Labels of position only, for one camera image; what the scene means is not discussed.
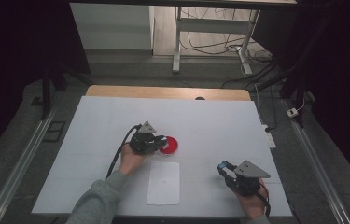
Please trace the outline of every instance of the red object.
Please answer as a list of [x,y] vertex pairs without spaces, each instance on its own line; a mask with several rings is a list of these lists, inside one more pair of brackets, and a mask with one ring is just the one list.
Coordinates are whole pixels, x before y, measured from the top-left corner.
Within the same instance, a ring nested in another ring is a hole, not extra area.
[[160,147],[160,152],[162,154],[165,154],[165,155],[170,155],[170,154],[175,153],[175,151],[177,150],[177,147],[178,147],[177,141],[173,137],[170,137],[170,136],[166,136],[166,139],[168,140],[168,145],[167,145],[167,147],[166,146]]

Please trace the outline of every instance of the white tabletop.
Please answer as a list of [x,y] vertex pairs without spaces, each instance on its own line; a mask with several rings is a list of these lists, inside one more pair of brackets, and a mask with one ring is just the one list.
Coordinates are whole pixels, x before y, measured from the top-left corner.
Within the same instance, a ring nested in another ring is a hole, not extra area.
[[[105,178],[126,132],[146,120],[179,144],[171,157],[154,155],[124,186],[118,215],[241,217],[237,199],[217,165],[252,161],[271,174],[271,216],[291,216],[254,102],[84,96],[32,211],[69,214],[93,181]],[[146,205],[152,161],[180,165],[180,204]]]

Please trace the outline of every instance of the wire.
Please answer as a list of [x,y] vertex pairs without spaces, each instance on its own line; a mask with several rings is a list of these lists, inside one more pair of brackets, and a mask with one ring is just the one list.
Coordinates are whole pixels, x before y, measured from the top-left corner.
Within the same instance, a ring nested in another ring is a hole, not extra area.
[[[236,11],[236,9],[233,10],[233,13],[232,13],[232,20],[233,20],[233,18],[235,18],[235,11]],[[228,34],[228,36],[227,36],[227,41],[226,41],[226,43],[225,43],[225,45],[224,45],[224,48],[227,47],[228,40],[230,39],[230,35],[231,35],[231,34]]]
[[225,18],[225,14],[226,14],[226,12],[227,12],[227,9],[226,9],[226,8],[223,8],[223,9],[221,9],[220,11],[217,11],[217,10],[218,10],[218,8],[215,8],[216,14],[218,14],[219,12],[223,12],[223,15],[220,17],[220,19]]
[[248,49],[246,52],[248,54],[247,56],[247,59],[249,59],[252,63],[272,63],[273,60],[269,57],[256,57],[256,54],[259,53],[259,52],[263,52],[263,51],[268,51],[266,49],[262,49],[262,50],[259,50],[257,52],[254,53],[254,56],[251,56],[250,55],[250,50]]
[[247,83],[247,85],[244,87],[244,90],[246,90],[246,88],[254,81],[258,81],[260,80],[261,78],[265,77],[268,73],[270,73],[274,68],[276,67],[276,64],[271,67],[268,71],[265,71],[263,74],[261,74],[261,76],[259,77],[255,77],[253,80],[251,80],[249,83]]
[[272,85],[271,85],[270,93],[271,93],[271,102],[273,103],[273,120],[274,120],[274,128],[271,128],[271,129],[275,129],[275,128],[277,128],[277,119],[276,119],[276,107],[274,106],[274,101],[273,101],[273,86]]
[[301,110],[304,105],[305,105],[305,98],[302,98],[302,106],[299,109],[297,109],[297,111]]
[[[254,84],[254,86],[256,87],[256,93],[257,93],[257,109],[258,109],[258,112],[259,112],[259,89],[257,88],[257,83]],[[262,124],[262,119],[261,119],[261,113],[259,112],[259,122]]]
[[256,192],[256,196],[258,198],[260,198],[262,200],[262,202],[265,204],[265,206],[267,207],[267,209],[265,210],[265,216],[269,217],[270,213],[271,213],[271,206],[270,206],[270,193],[268,192],[267,188],[265,188],[265,186],[261,183],[259,183],[264,189],[265,192],[267,192],[267,199],[265,200],[264,197],[259,194],[258,192]]
[[[258,71],[254,76],[249,76],[246,78],[253,78],[254,80],[259,79],[259,77],[265,77],[273,68],[270,68],[267,72],[263,73],[261,76],[257,77],[260,73],[262,73],[265,69],[267,69],[270,66],[270,64],[266,65],[264,68],[262,68],[260,71]],[[244,78],[236,78],[236,79],[230,79],[227,80],[225,82],[223,82],[223,84],[221,84],[221,89],[224,89],[225,85],[227,85],[230,82],[235,82],[235,81],[241,81],[241,80],[245,80]],[[251,80],[245,87],[243,87],[242,89],[245,89],[248,85],[250,85],[253,82],[253,80]]]
[[187,81],[184,80],[179,80],[179,82],[186,84],[187,86],[189,86],[190,88],[194,88],[191,84],[189,84]]
[[58,221],[58,219],[59,219],[60,217],[56,217],[56,218],[54,218],[52,221],[51,221],[51,223],[50,224],[54,224],[55,222],[57,222]]
[[204,14],[200,17],[200,19],[203,19],[204,15],[206,15],[207,11],[209,10],[209,8],[204,12]]
[[[244,71],[244,63],[246,63],[248,61],[248,59],[244,60],[242,63],[241,63],[241,72],[242,72],[242,75],[244,75],[244,77],[256,77],[257,74],[254,74],[254,75],[247,75],[246,72]],[[268,65],[266,65],[262,70],[265,70],[267,67],[269,67],[271,64],[269,63]]]
[[113,169],[114,169],[114,165],[116,165],[116,162],[117,162],[117,160],[119,159],[119,154],[121,153],[122,147],[125,145],[125,141],[126,141],[126,139],[128,138],[129,134],[130,134],[134,129],[139,130],[141,127],[142,127],[141,124],[139,124],[139,125],[134,125],[134,126],[128,131],[128,133],[125,135],[124,140],[123,140],[122,143],[121,143],[121,146],[119,147],[119,149],[117,149],[116,155],[114,156],[114,158],[113,158],[113,160],[112,160],[112,162],[111,162],[110,168],[108,168],[108,172],[107,172],[107,176],[106,176],[106,177],[111,176],[111,173],[113,172]]
[[249,20],[251,20],[251,13],[253,12],[253,9],[250,10],[250,14],[249,14]]
[[183,9],[181,9],[181,12],[183,12],[184,14],[186,14],[188,17],[192,17],[192,18],[198,19],[197,17],[194,17],[194,16],[188,14],[187,12],[183,11]]
[[218,45],[222,45],[222,44],[226,44],[226,43],[231,43],[231,42],[235,42],[235,41],[238,41],[238,40],[242,40],[242,39],[245,39],[244,37],[241,37],[241,38],[237,38],[237,39],[233,39],[233,40],[230,40],[230,41],[226,41],[226,42],[220,42],[220,43],[216,43],[216,44],[211,44],[211,45],[202,45],[202,46],[193,46],[190,42],[190,37],[189,37],[189,44],[195,48],[195,49],[201,49],[201,48],[209,48],[209,47],[214,47],[214,46],[218,46]]
[[276,122],[276,124],[275,124],[275,127],[272,128],[272,129],[276,129],[277,125],[280,124],[280,123],[284,120],[284,118],[287,118],[287,117],[288,117],[288,115],[285,113],[285,114],[282,116],[282,118],[277,119],[277,122]]
[[191,49],[191,48],[187,48],[183,45],[183,43],[181,42],[180,40],[180,45],[184,48],[184,49],[190,49],[190,50],[195,50],[195,51],[198,51],[200,53],[205,53],[205,54],[210,54],[210,55],[218,55],[218,54],[223,54],[223,53],[226,53],[228,51],[230,51],[230,49],[233,49],[235,47],[238,47],[237,45],[231,45],[231,46],[228,46],[226,50],[224,51],[221,51],[221,52],[206,52],[206,51],[203,51],[203,50],[200,50],[200,49]]
[[197,19],[199,19],[198,18],[198,13],[197,13],[197,8],[195,8],[195,15],[197,16]]

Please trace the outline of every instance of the hand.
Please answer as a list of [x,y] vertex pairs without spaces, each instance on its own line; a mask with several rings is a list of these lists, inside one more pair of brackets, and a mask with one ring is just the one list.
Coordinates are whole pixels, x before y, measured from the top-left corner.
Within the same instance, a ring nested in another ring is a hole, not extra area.
[[[259,180],[260,184],[265,187],[264,182],[262,179]],[[257,196],[241,196],[235,191],[233,191],[238,198],[239,203],[242,206],[242,209],[244,209],[245,214],[248,218],[254,219],[256,217],[260,217],[264,215],[264,209],[265,205],[262,202],[261,199],[259,199]],[[265,188],[261,187],[259,188],[259,194],[261,194],[265,199],[268,197],[268,192],[265,190]]]
[[129,144],[125,144],[121,151],[121,165],[119,170],[125,175],[131,175],[143,163],[143,160],[149,155],[134,154]]

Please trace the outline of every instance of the wooden board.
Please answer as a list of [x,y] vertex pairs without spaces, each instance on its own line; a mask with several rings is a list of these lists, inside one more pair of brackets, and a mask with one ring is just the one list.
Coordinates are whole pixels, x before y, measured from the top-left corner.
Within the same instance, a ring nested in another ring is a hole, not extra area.
[[232,0],[233,2],[297,4],[295,0]]
[[136,86],[90,86],[87,96],[111,96],[132,98],[161,98],[194,100],[203,97],[205,100],[250,101],[250,95],[244,90],[136,87]]

